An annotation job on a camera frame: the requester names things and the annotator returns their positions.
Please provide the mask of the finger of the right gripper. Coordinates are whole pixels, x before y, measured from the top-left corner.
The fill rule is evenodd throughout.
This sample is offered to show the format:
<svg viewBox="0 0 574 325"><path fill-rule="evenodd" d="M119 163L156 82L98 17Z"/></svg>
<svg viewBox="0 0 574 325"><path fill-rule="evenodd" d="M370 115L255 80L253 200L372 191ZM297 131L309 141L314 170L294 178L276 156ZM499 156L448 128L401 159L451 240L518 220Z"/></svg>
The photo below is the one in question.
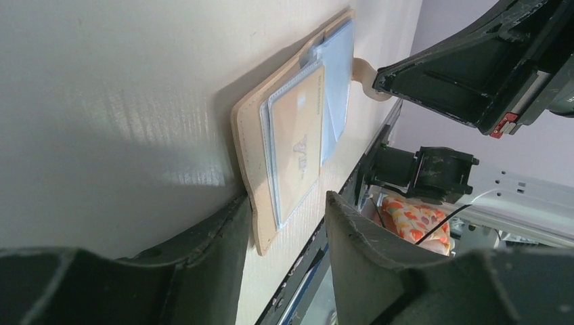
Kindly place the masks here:
<svg viewBox="0 0 574 325"><path fill-rule="evenodd" d="M498 1L472 24L372 84L484 135L514 134L544 111L573 116L573 2Z"/></svg>

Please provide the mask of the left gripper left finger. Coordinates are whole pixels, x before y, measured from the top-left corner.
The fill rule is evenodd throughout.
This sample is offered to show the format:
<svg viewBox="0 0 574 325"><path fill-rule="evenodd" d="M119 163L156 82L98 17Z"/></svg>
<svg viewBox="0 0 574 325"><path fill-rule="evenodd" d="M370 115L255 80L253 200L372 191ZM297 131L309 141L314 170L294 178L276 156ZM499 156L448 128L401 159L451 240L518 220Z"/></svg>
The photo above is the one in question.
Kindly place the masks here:
<svg viewBox="0 0 574 325"><path fill-rule="evenodd" d="M1 250L2 324L234 324L246 196L132 258L81 248Z"/></svg>

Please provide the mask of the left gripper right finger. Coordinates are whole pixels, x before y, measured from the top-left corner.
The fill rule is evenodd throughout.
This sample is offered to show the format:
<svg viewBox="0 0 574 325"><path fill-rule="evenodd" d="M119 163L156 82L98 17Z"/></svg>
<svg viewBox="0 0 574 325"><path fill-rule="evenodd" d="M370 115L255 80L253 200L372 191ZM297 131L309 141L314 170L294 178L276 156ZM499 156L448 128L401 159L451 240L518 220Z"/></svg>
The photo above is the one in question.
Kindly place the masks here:
<svg viewBox="0 0 574 325"><path fill-rule="evenodd" d="M573 251L481 249L446 257L326 194L340 324L572 324Z"/></svg>

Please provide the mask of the beige card holder wallet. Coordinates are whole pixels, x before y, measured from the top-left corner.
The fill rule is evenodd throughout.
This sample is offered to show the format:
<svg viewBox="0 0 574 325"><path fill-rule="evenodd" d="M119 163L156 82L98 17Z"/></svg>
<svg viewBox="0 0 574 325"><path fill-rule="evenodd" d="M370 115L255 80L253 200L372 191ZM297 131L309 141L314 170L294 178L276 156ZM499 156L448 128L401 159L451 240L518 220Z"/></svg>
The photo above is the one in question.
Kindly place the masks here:
<svg viewBox="0 0 574 325"><path fill-rule="evenodd" d="M355 12L346 9L231 111L240 170L253 210L256 250L266 255L278 232L319 181L342 137L351 83L377 102L376 70L354 55Z"/></svg>

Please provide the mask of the gold VIP card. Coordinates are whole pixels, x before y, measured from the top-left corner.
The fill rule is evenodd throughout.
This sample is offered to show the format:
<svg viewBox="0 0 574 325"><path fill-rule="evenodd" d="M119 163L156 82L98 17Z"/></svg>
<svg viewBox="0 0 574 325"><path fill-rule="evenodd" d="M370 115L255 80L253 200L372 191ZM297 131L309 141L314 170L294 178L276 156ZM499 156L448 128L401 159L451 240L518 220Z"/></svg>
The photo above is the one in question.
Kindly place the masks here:
<svg viewBox="0 0 574 325"><path fill-rule="evenodd" d="M319 177L324 75L322 64L310 66L268 99L273 189L281 227Z"/></svg>

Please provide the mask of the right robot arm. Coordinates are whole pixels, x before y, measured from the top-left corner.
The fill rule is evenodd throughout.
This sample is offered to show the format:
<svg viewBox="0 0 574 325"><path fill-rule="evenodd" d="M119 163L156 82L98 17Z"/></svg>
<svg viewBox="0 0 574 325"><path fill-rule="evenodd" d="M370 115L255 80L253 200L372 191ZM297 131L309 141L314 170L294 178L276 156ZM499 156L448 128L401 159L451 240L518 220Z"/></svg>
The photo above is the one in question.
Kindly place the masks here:
<svg viewBox="0 0 574 325"><path fill-rule="evenodd" d="M382 102L413 102L494 139L543 111L573 117L573 2L499 1L472 24L396 64L353 60L352 79ZM411 153L380 144L360 164L356 191L375 185L511 234L573 246L573 189L481 163L444 147Z"/></svg>

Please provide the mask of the orange patterned cloth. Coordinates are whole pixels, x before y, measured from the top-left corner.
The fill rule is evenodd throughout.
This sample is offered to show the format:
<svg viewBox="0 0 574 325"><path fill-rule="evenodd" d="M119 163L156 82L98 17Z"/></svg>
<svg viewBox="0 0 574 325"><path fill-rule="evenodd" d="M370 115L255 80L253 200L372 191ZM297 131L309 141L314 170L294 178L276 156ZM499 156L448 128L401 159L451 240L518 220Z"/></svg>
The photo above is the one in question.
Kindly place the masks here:
<svg viewBox="0 0 574 325"><path fill-rule="evenodd" d="M432 232L420 246L440 255L450 255L449 224L444 223L439 229L434 229L447 217L442 210L423 203L413 203L400 196L384 195L380 214L380 217L373 216L373 220L398 237L415 244Z"/></svg>

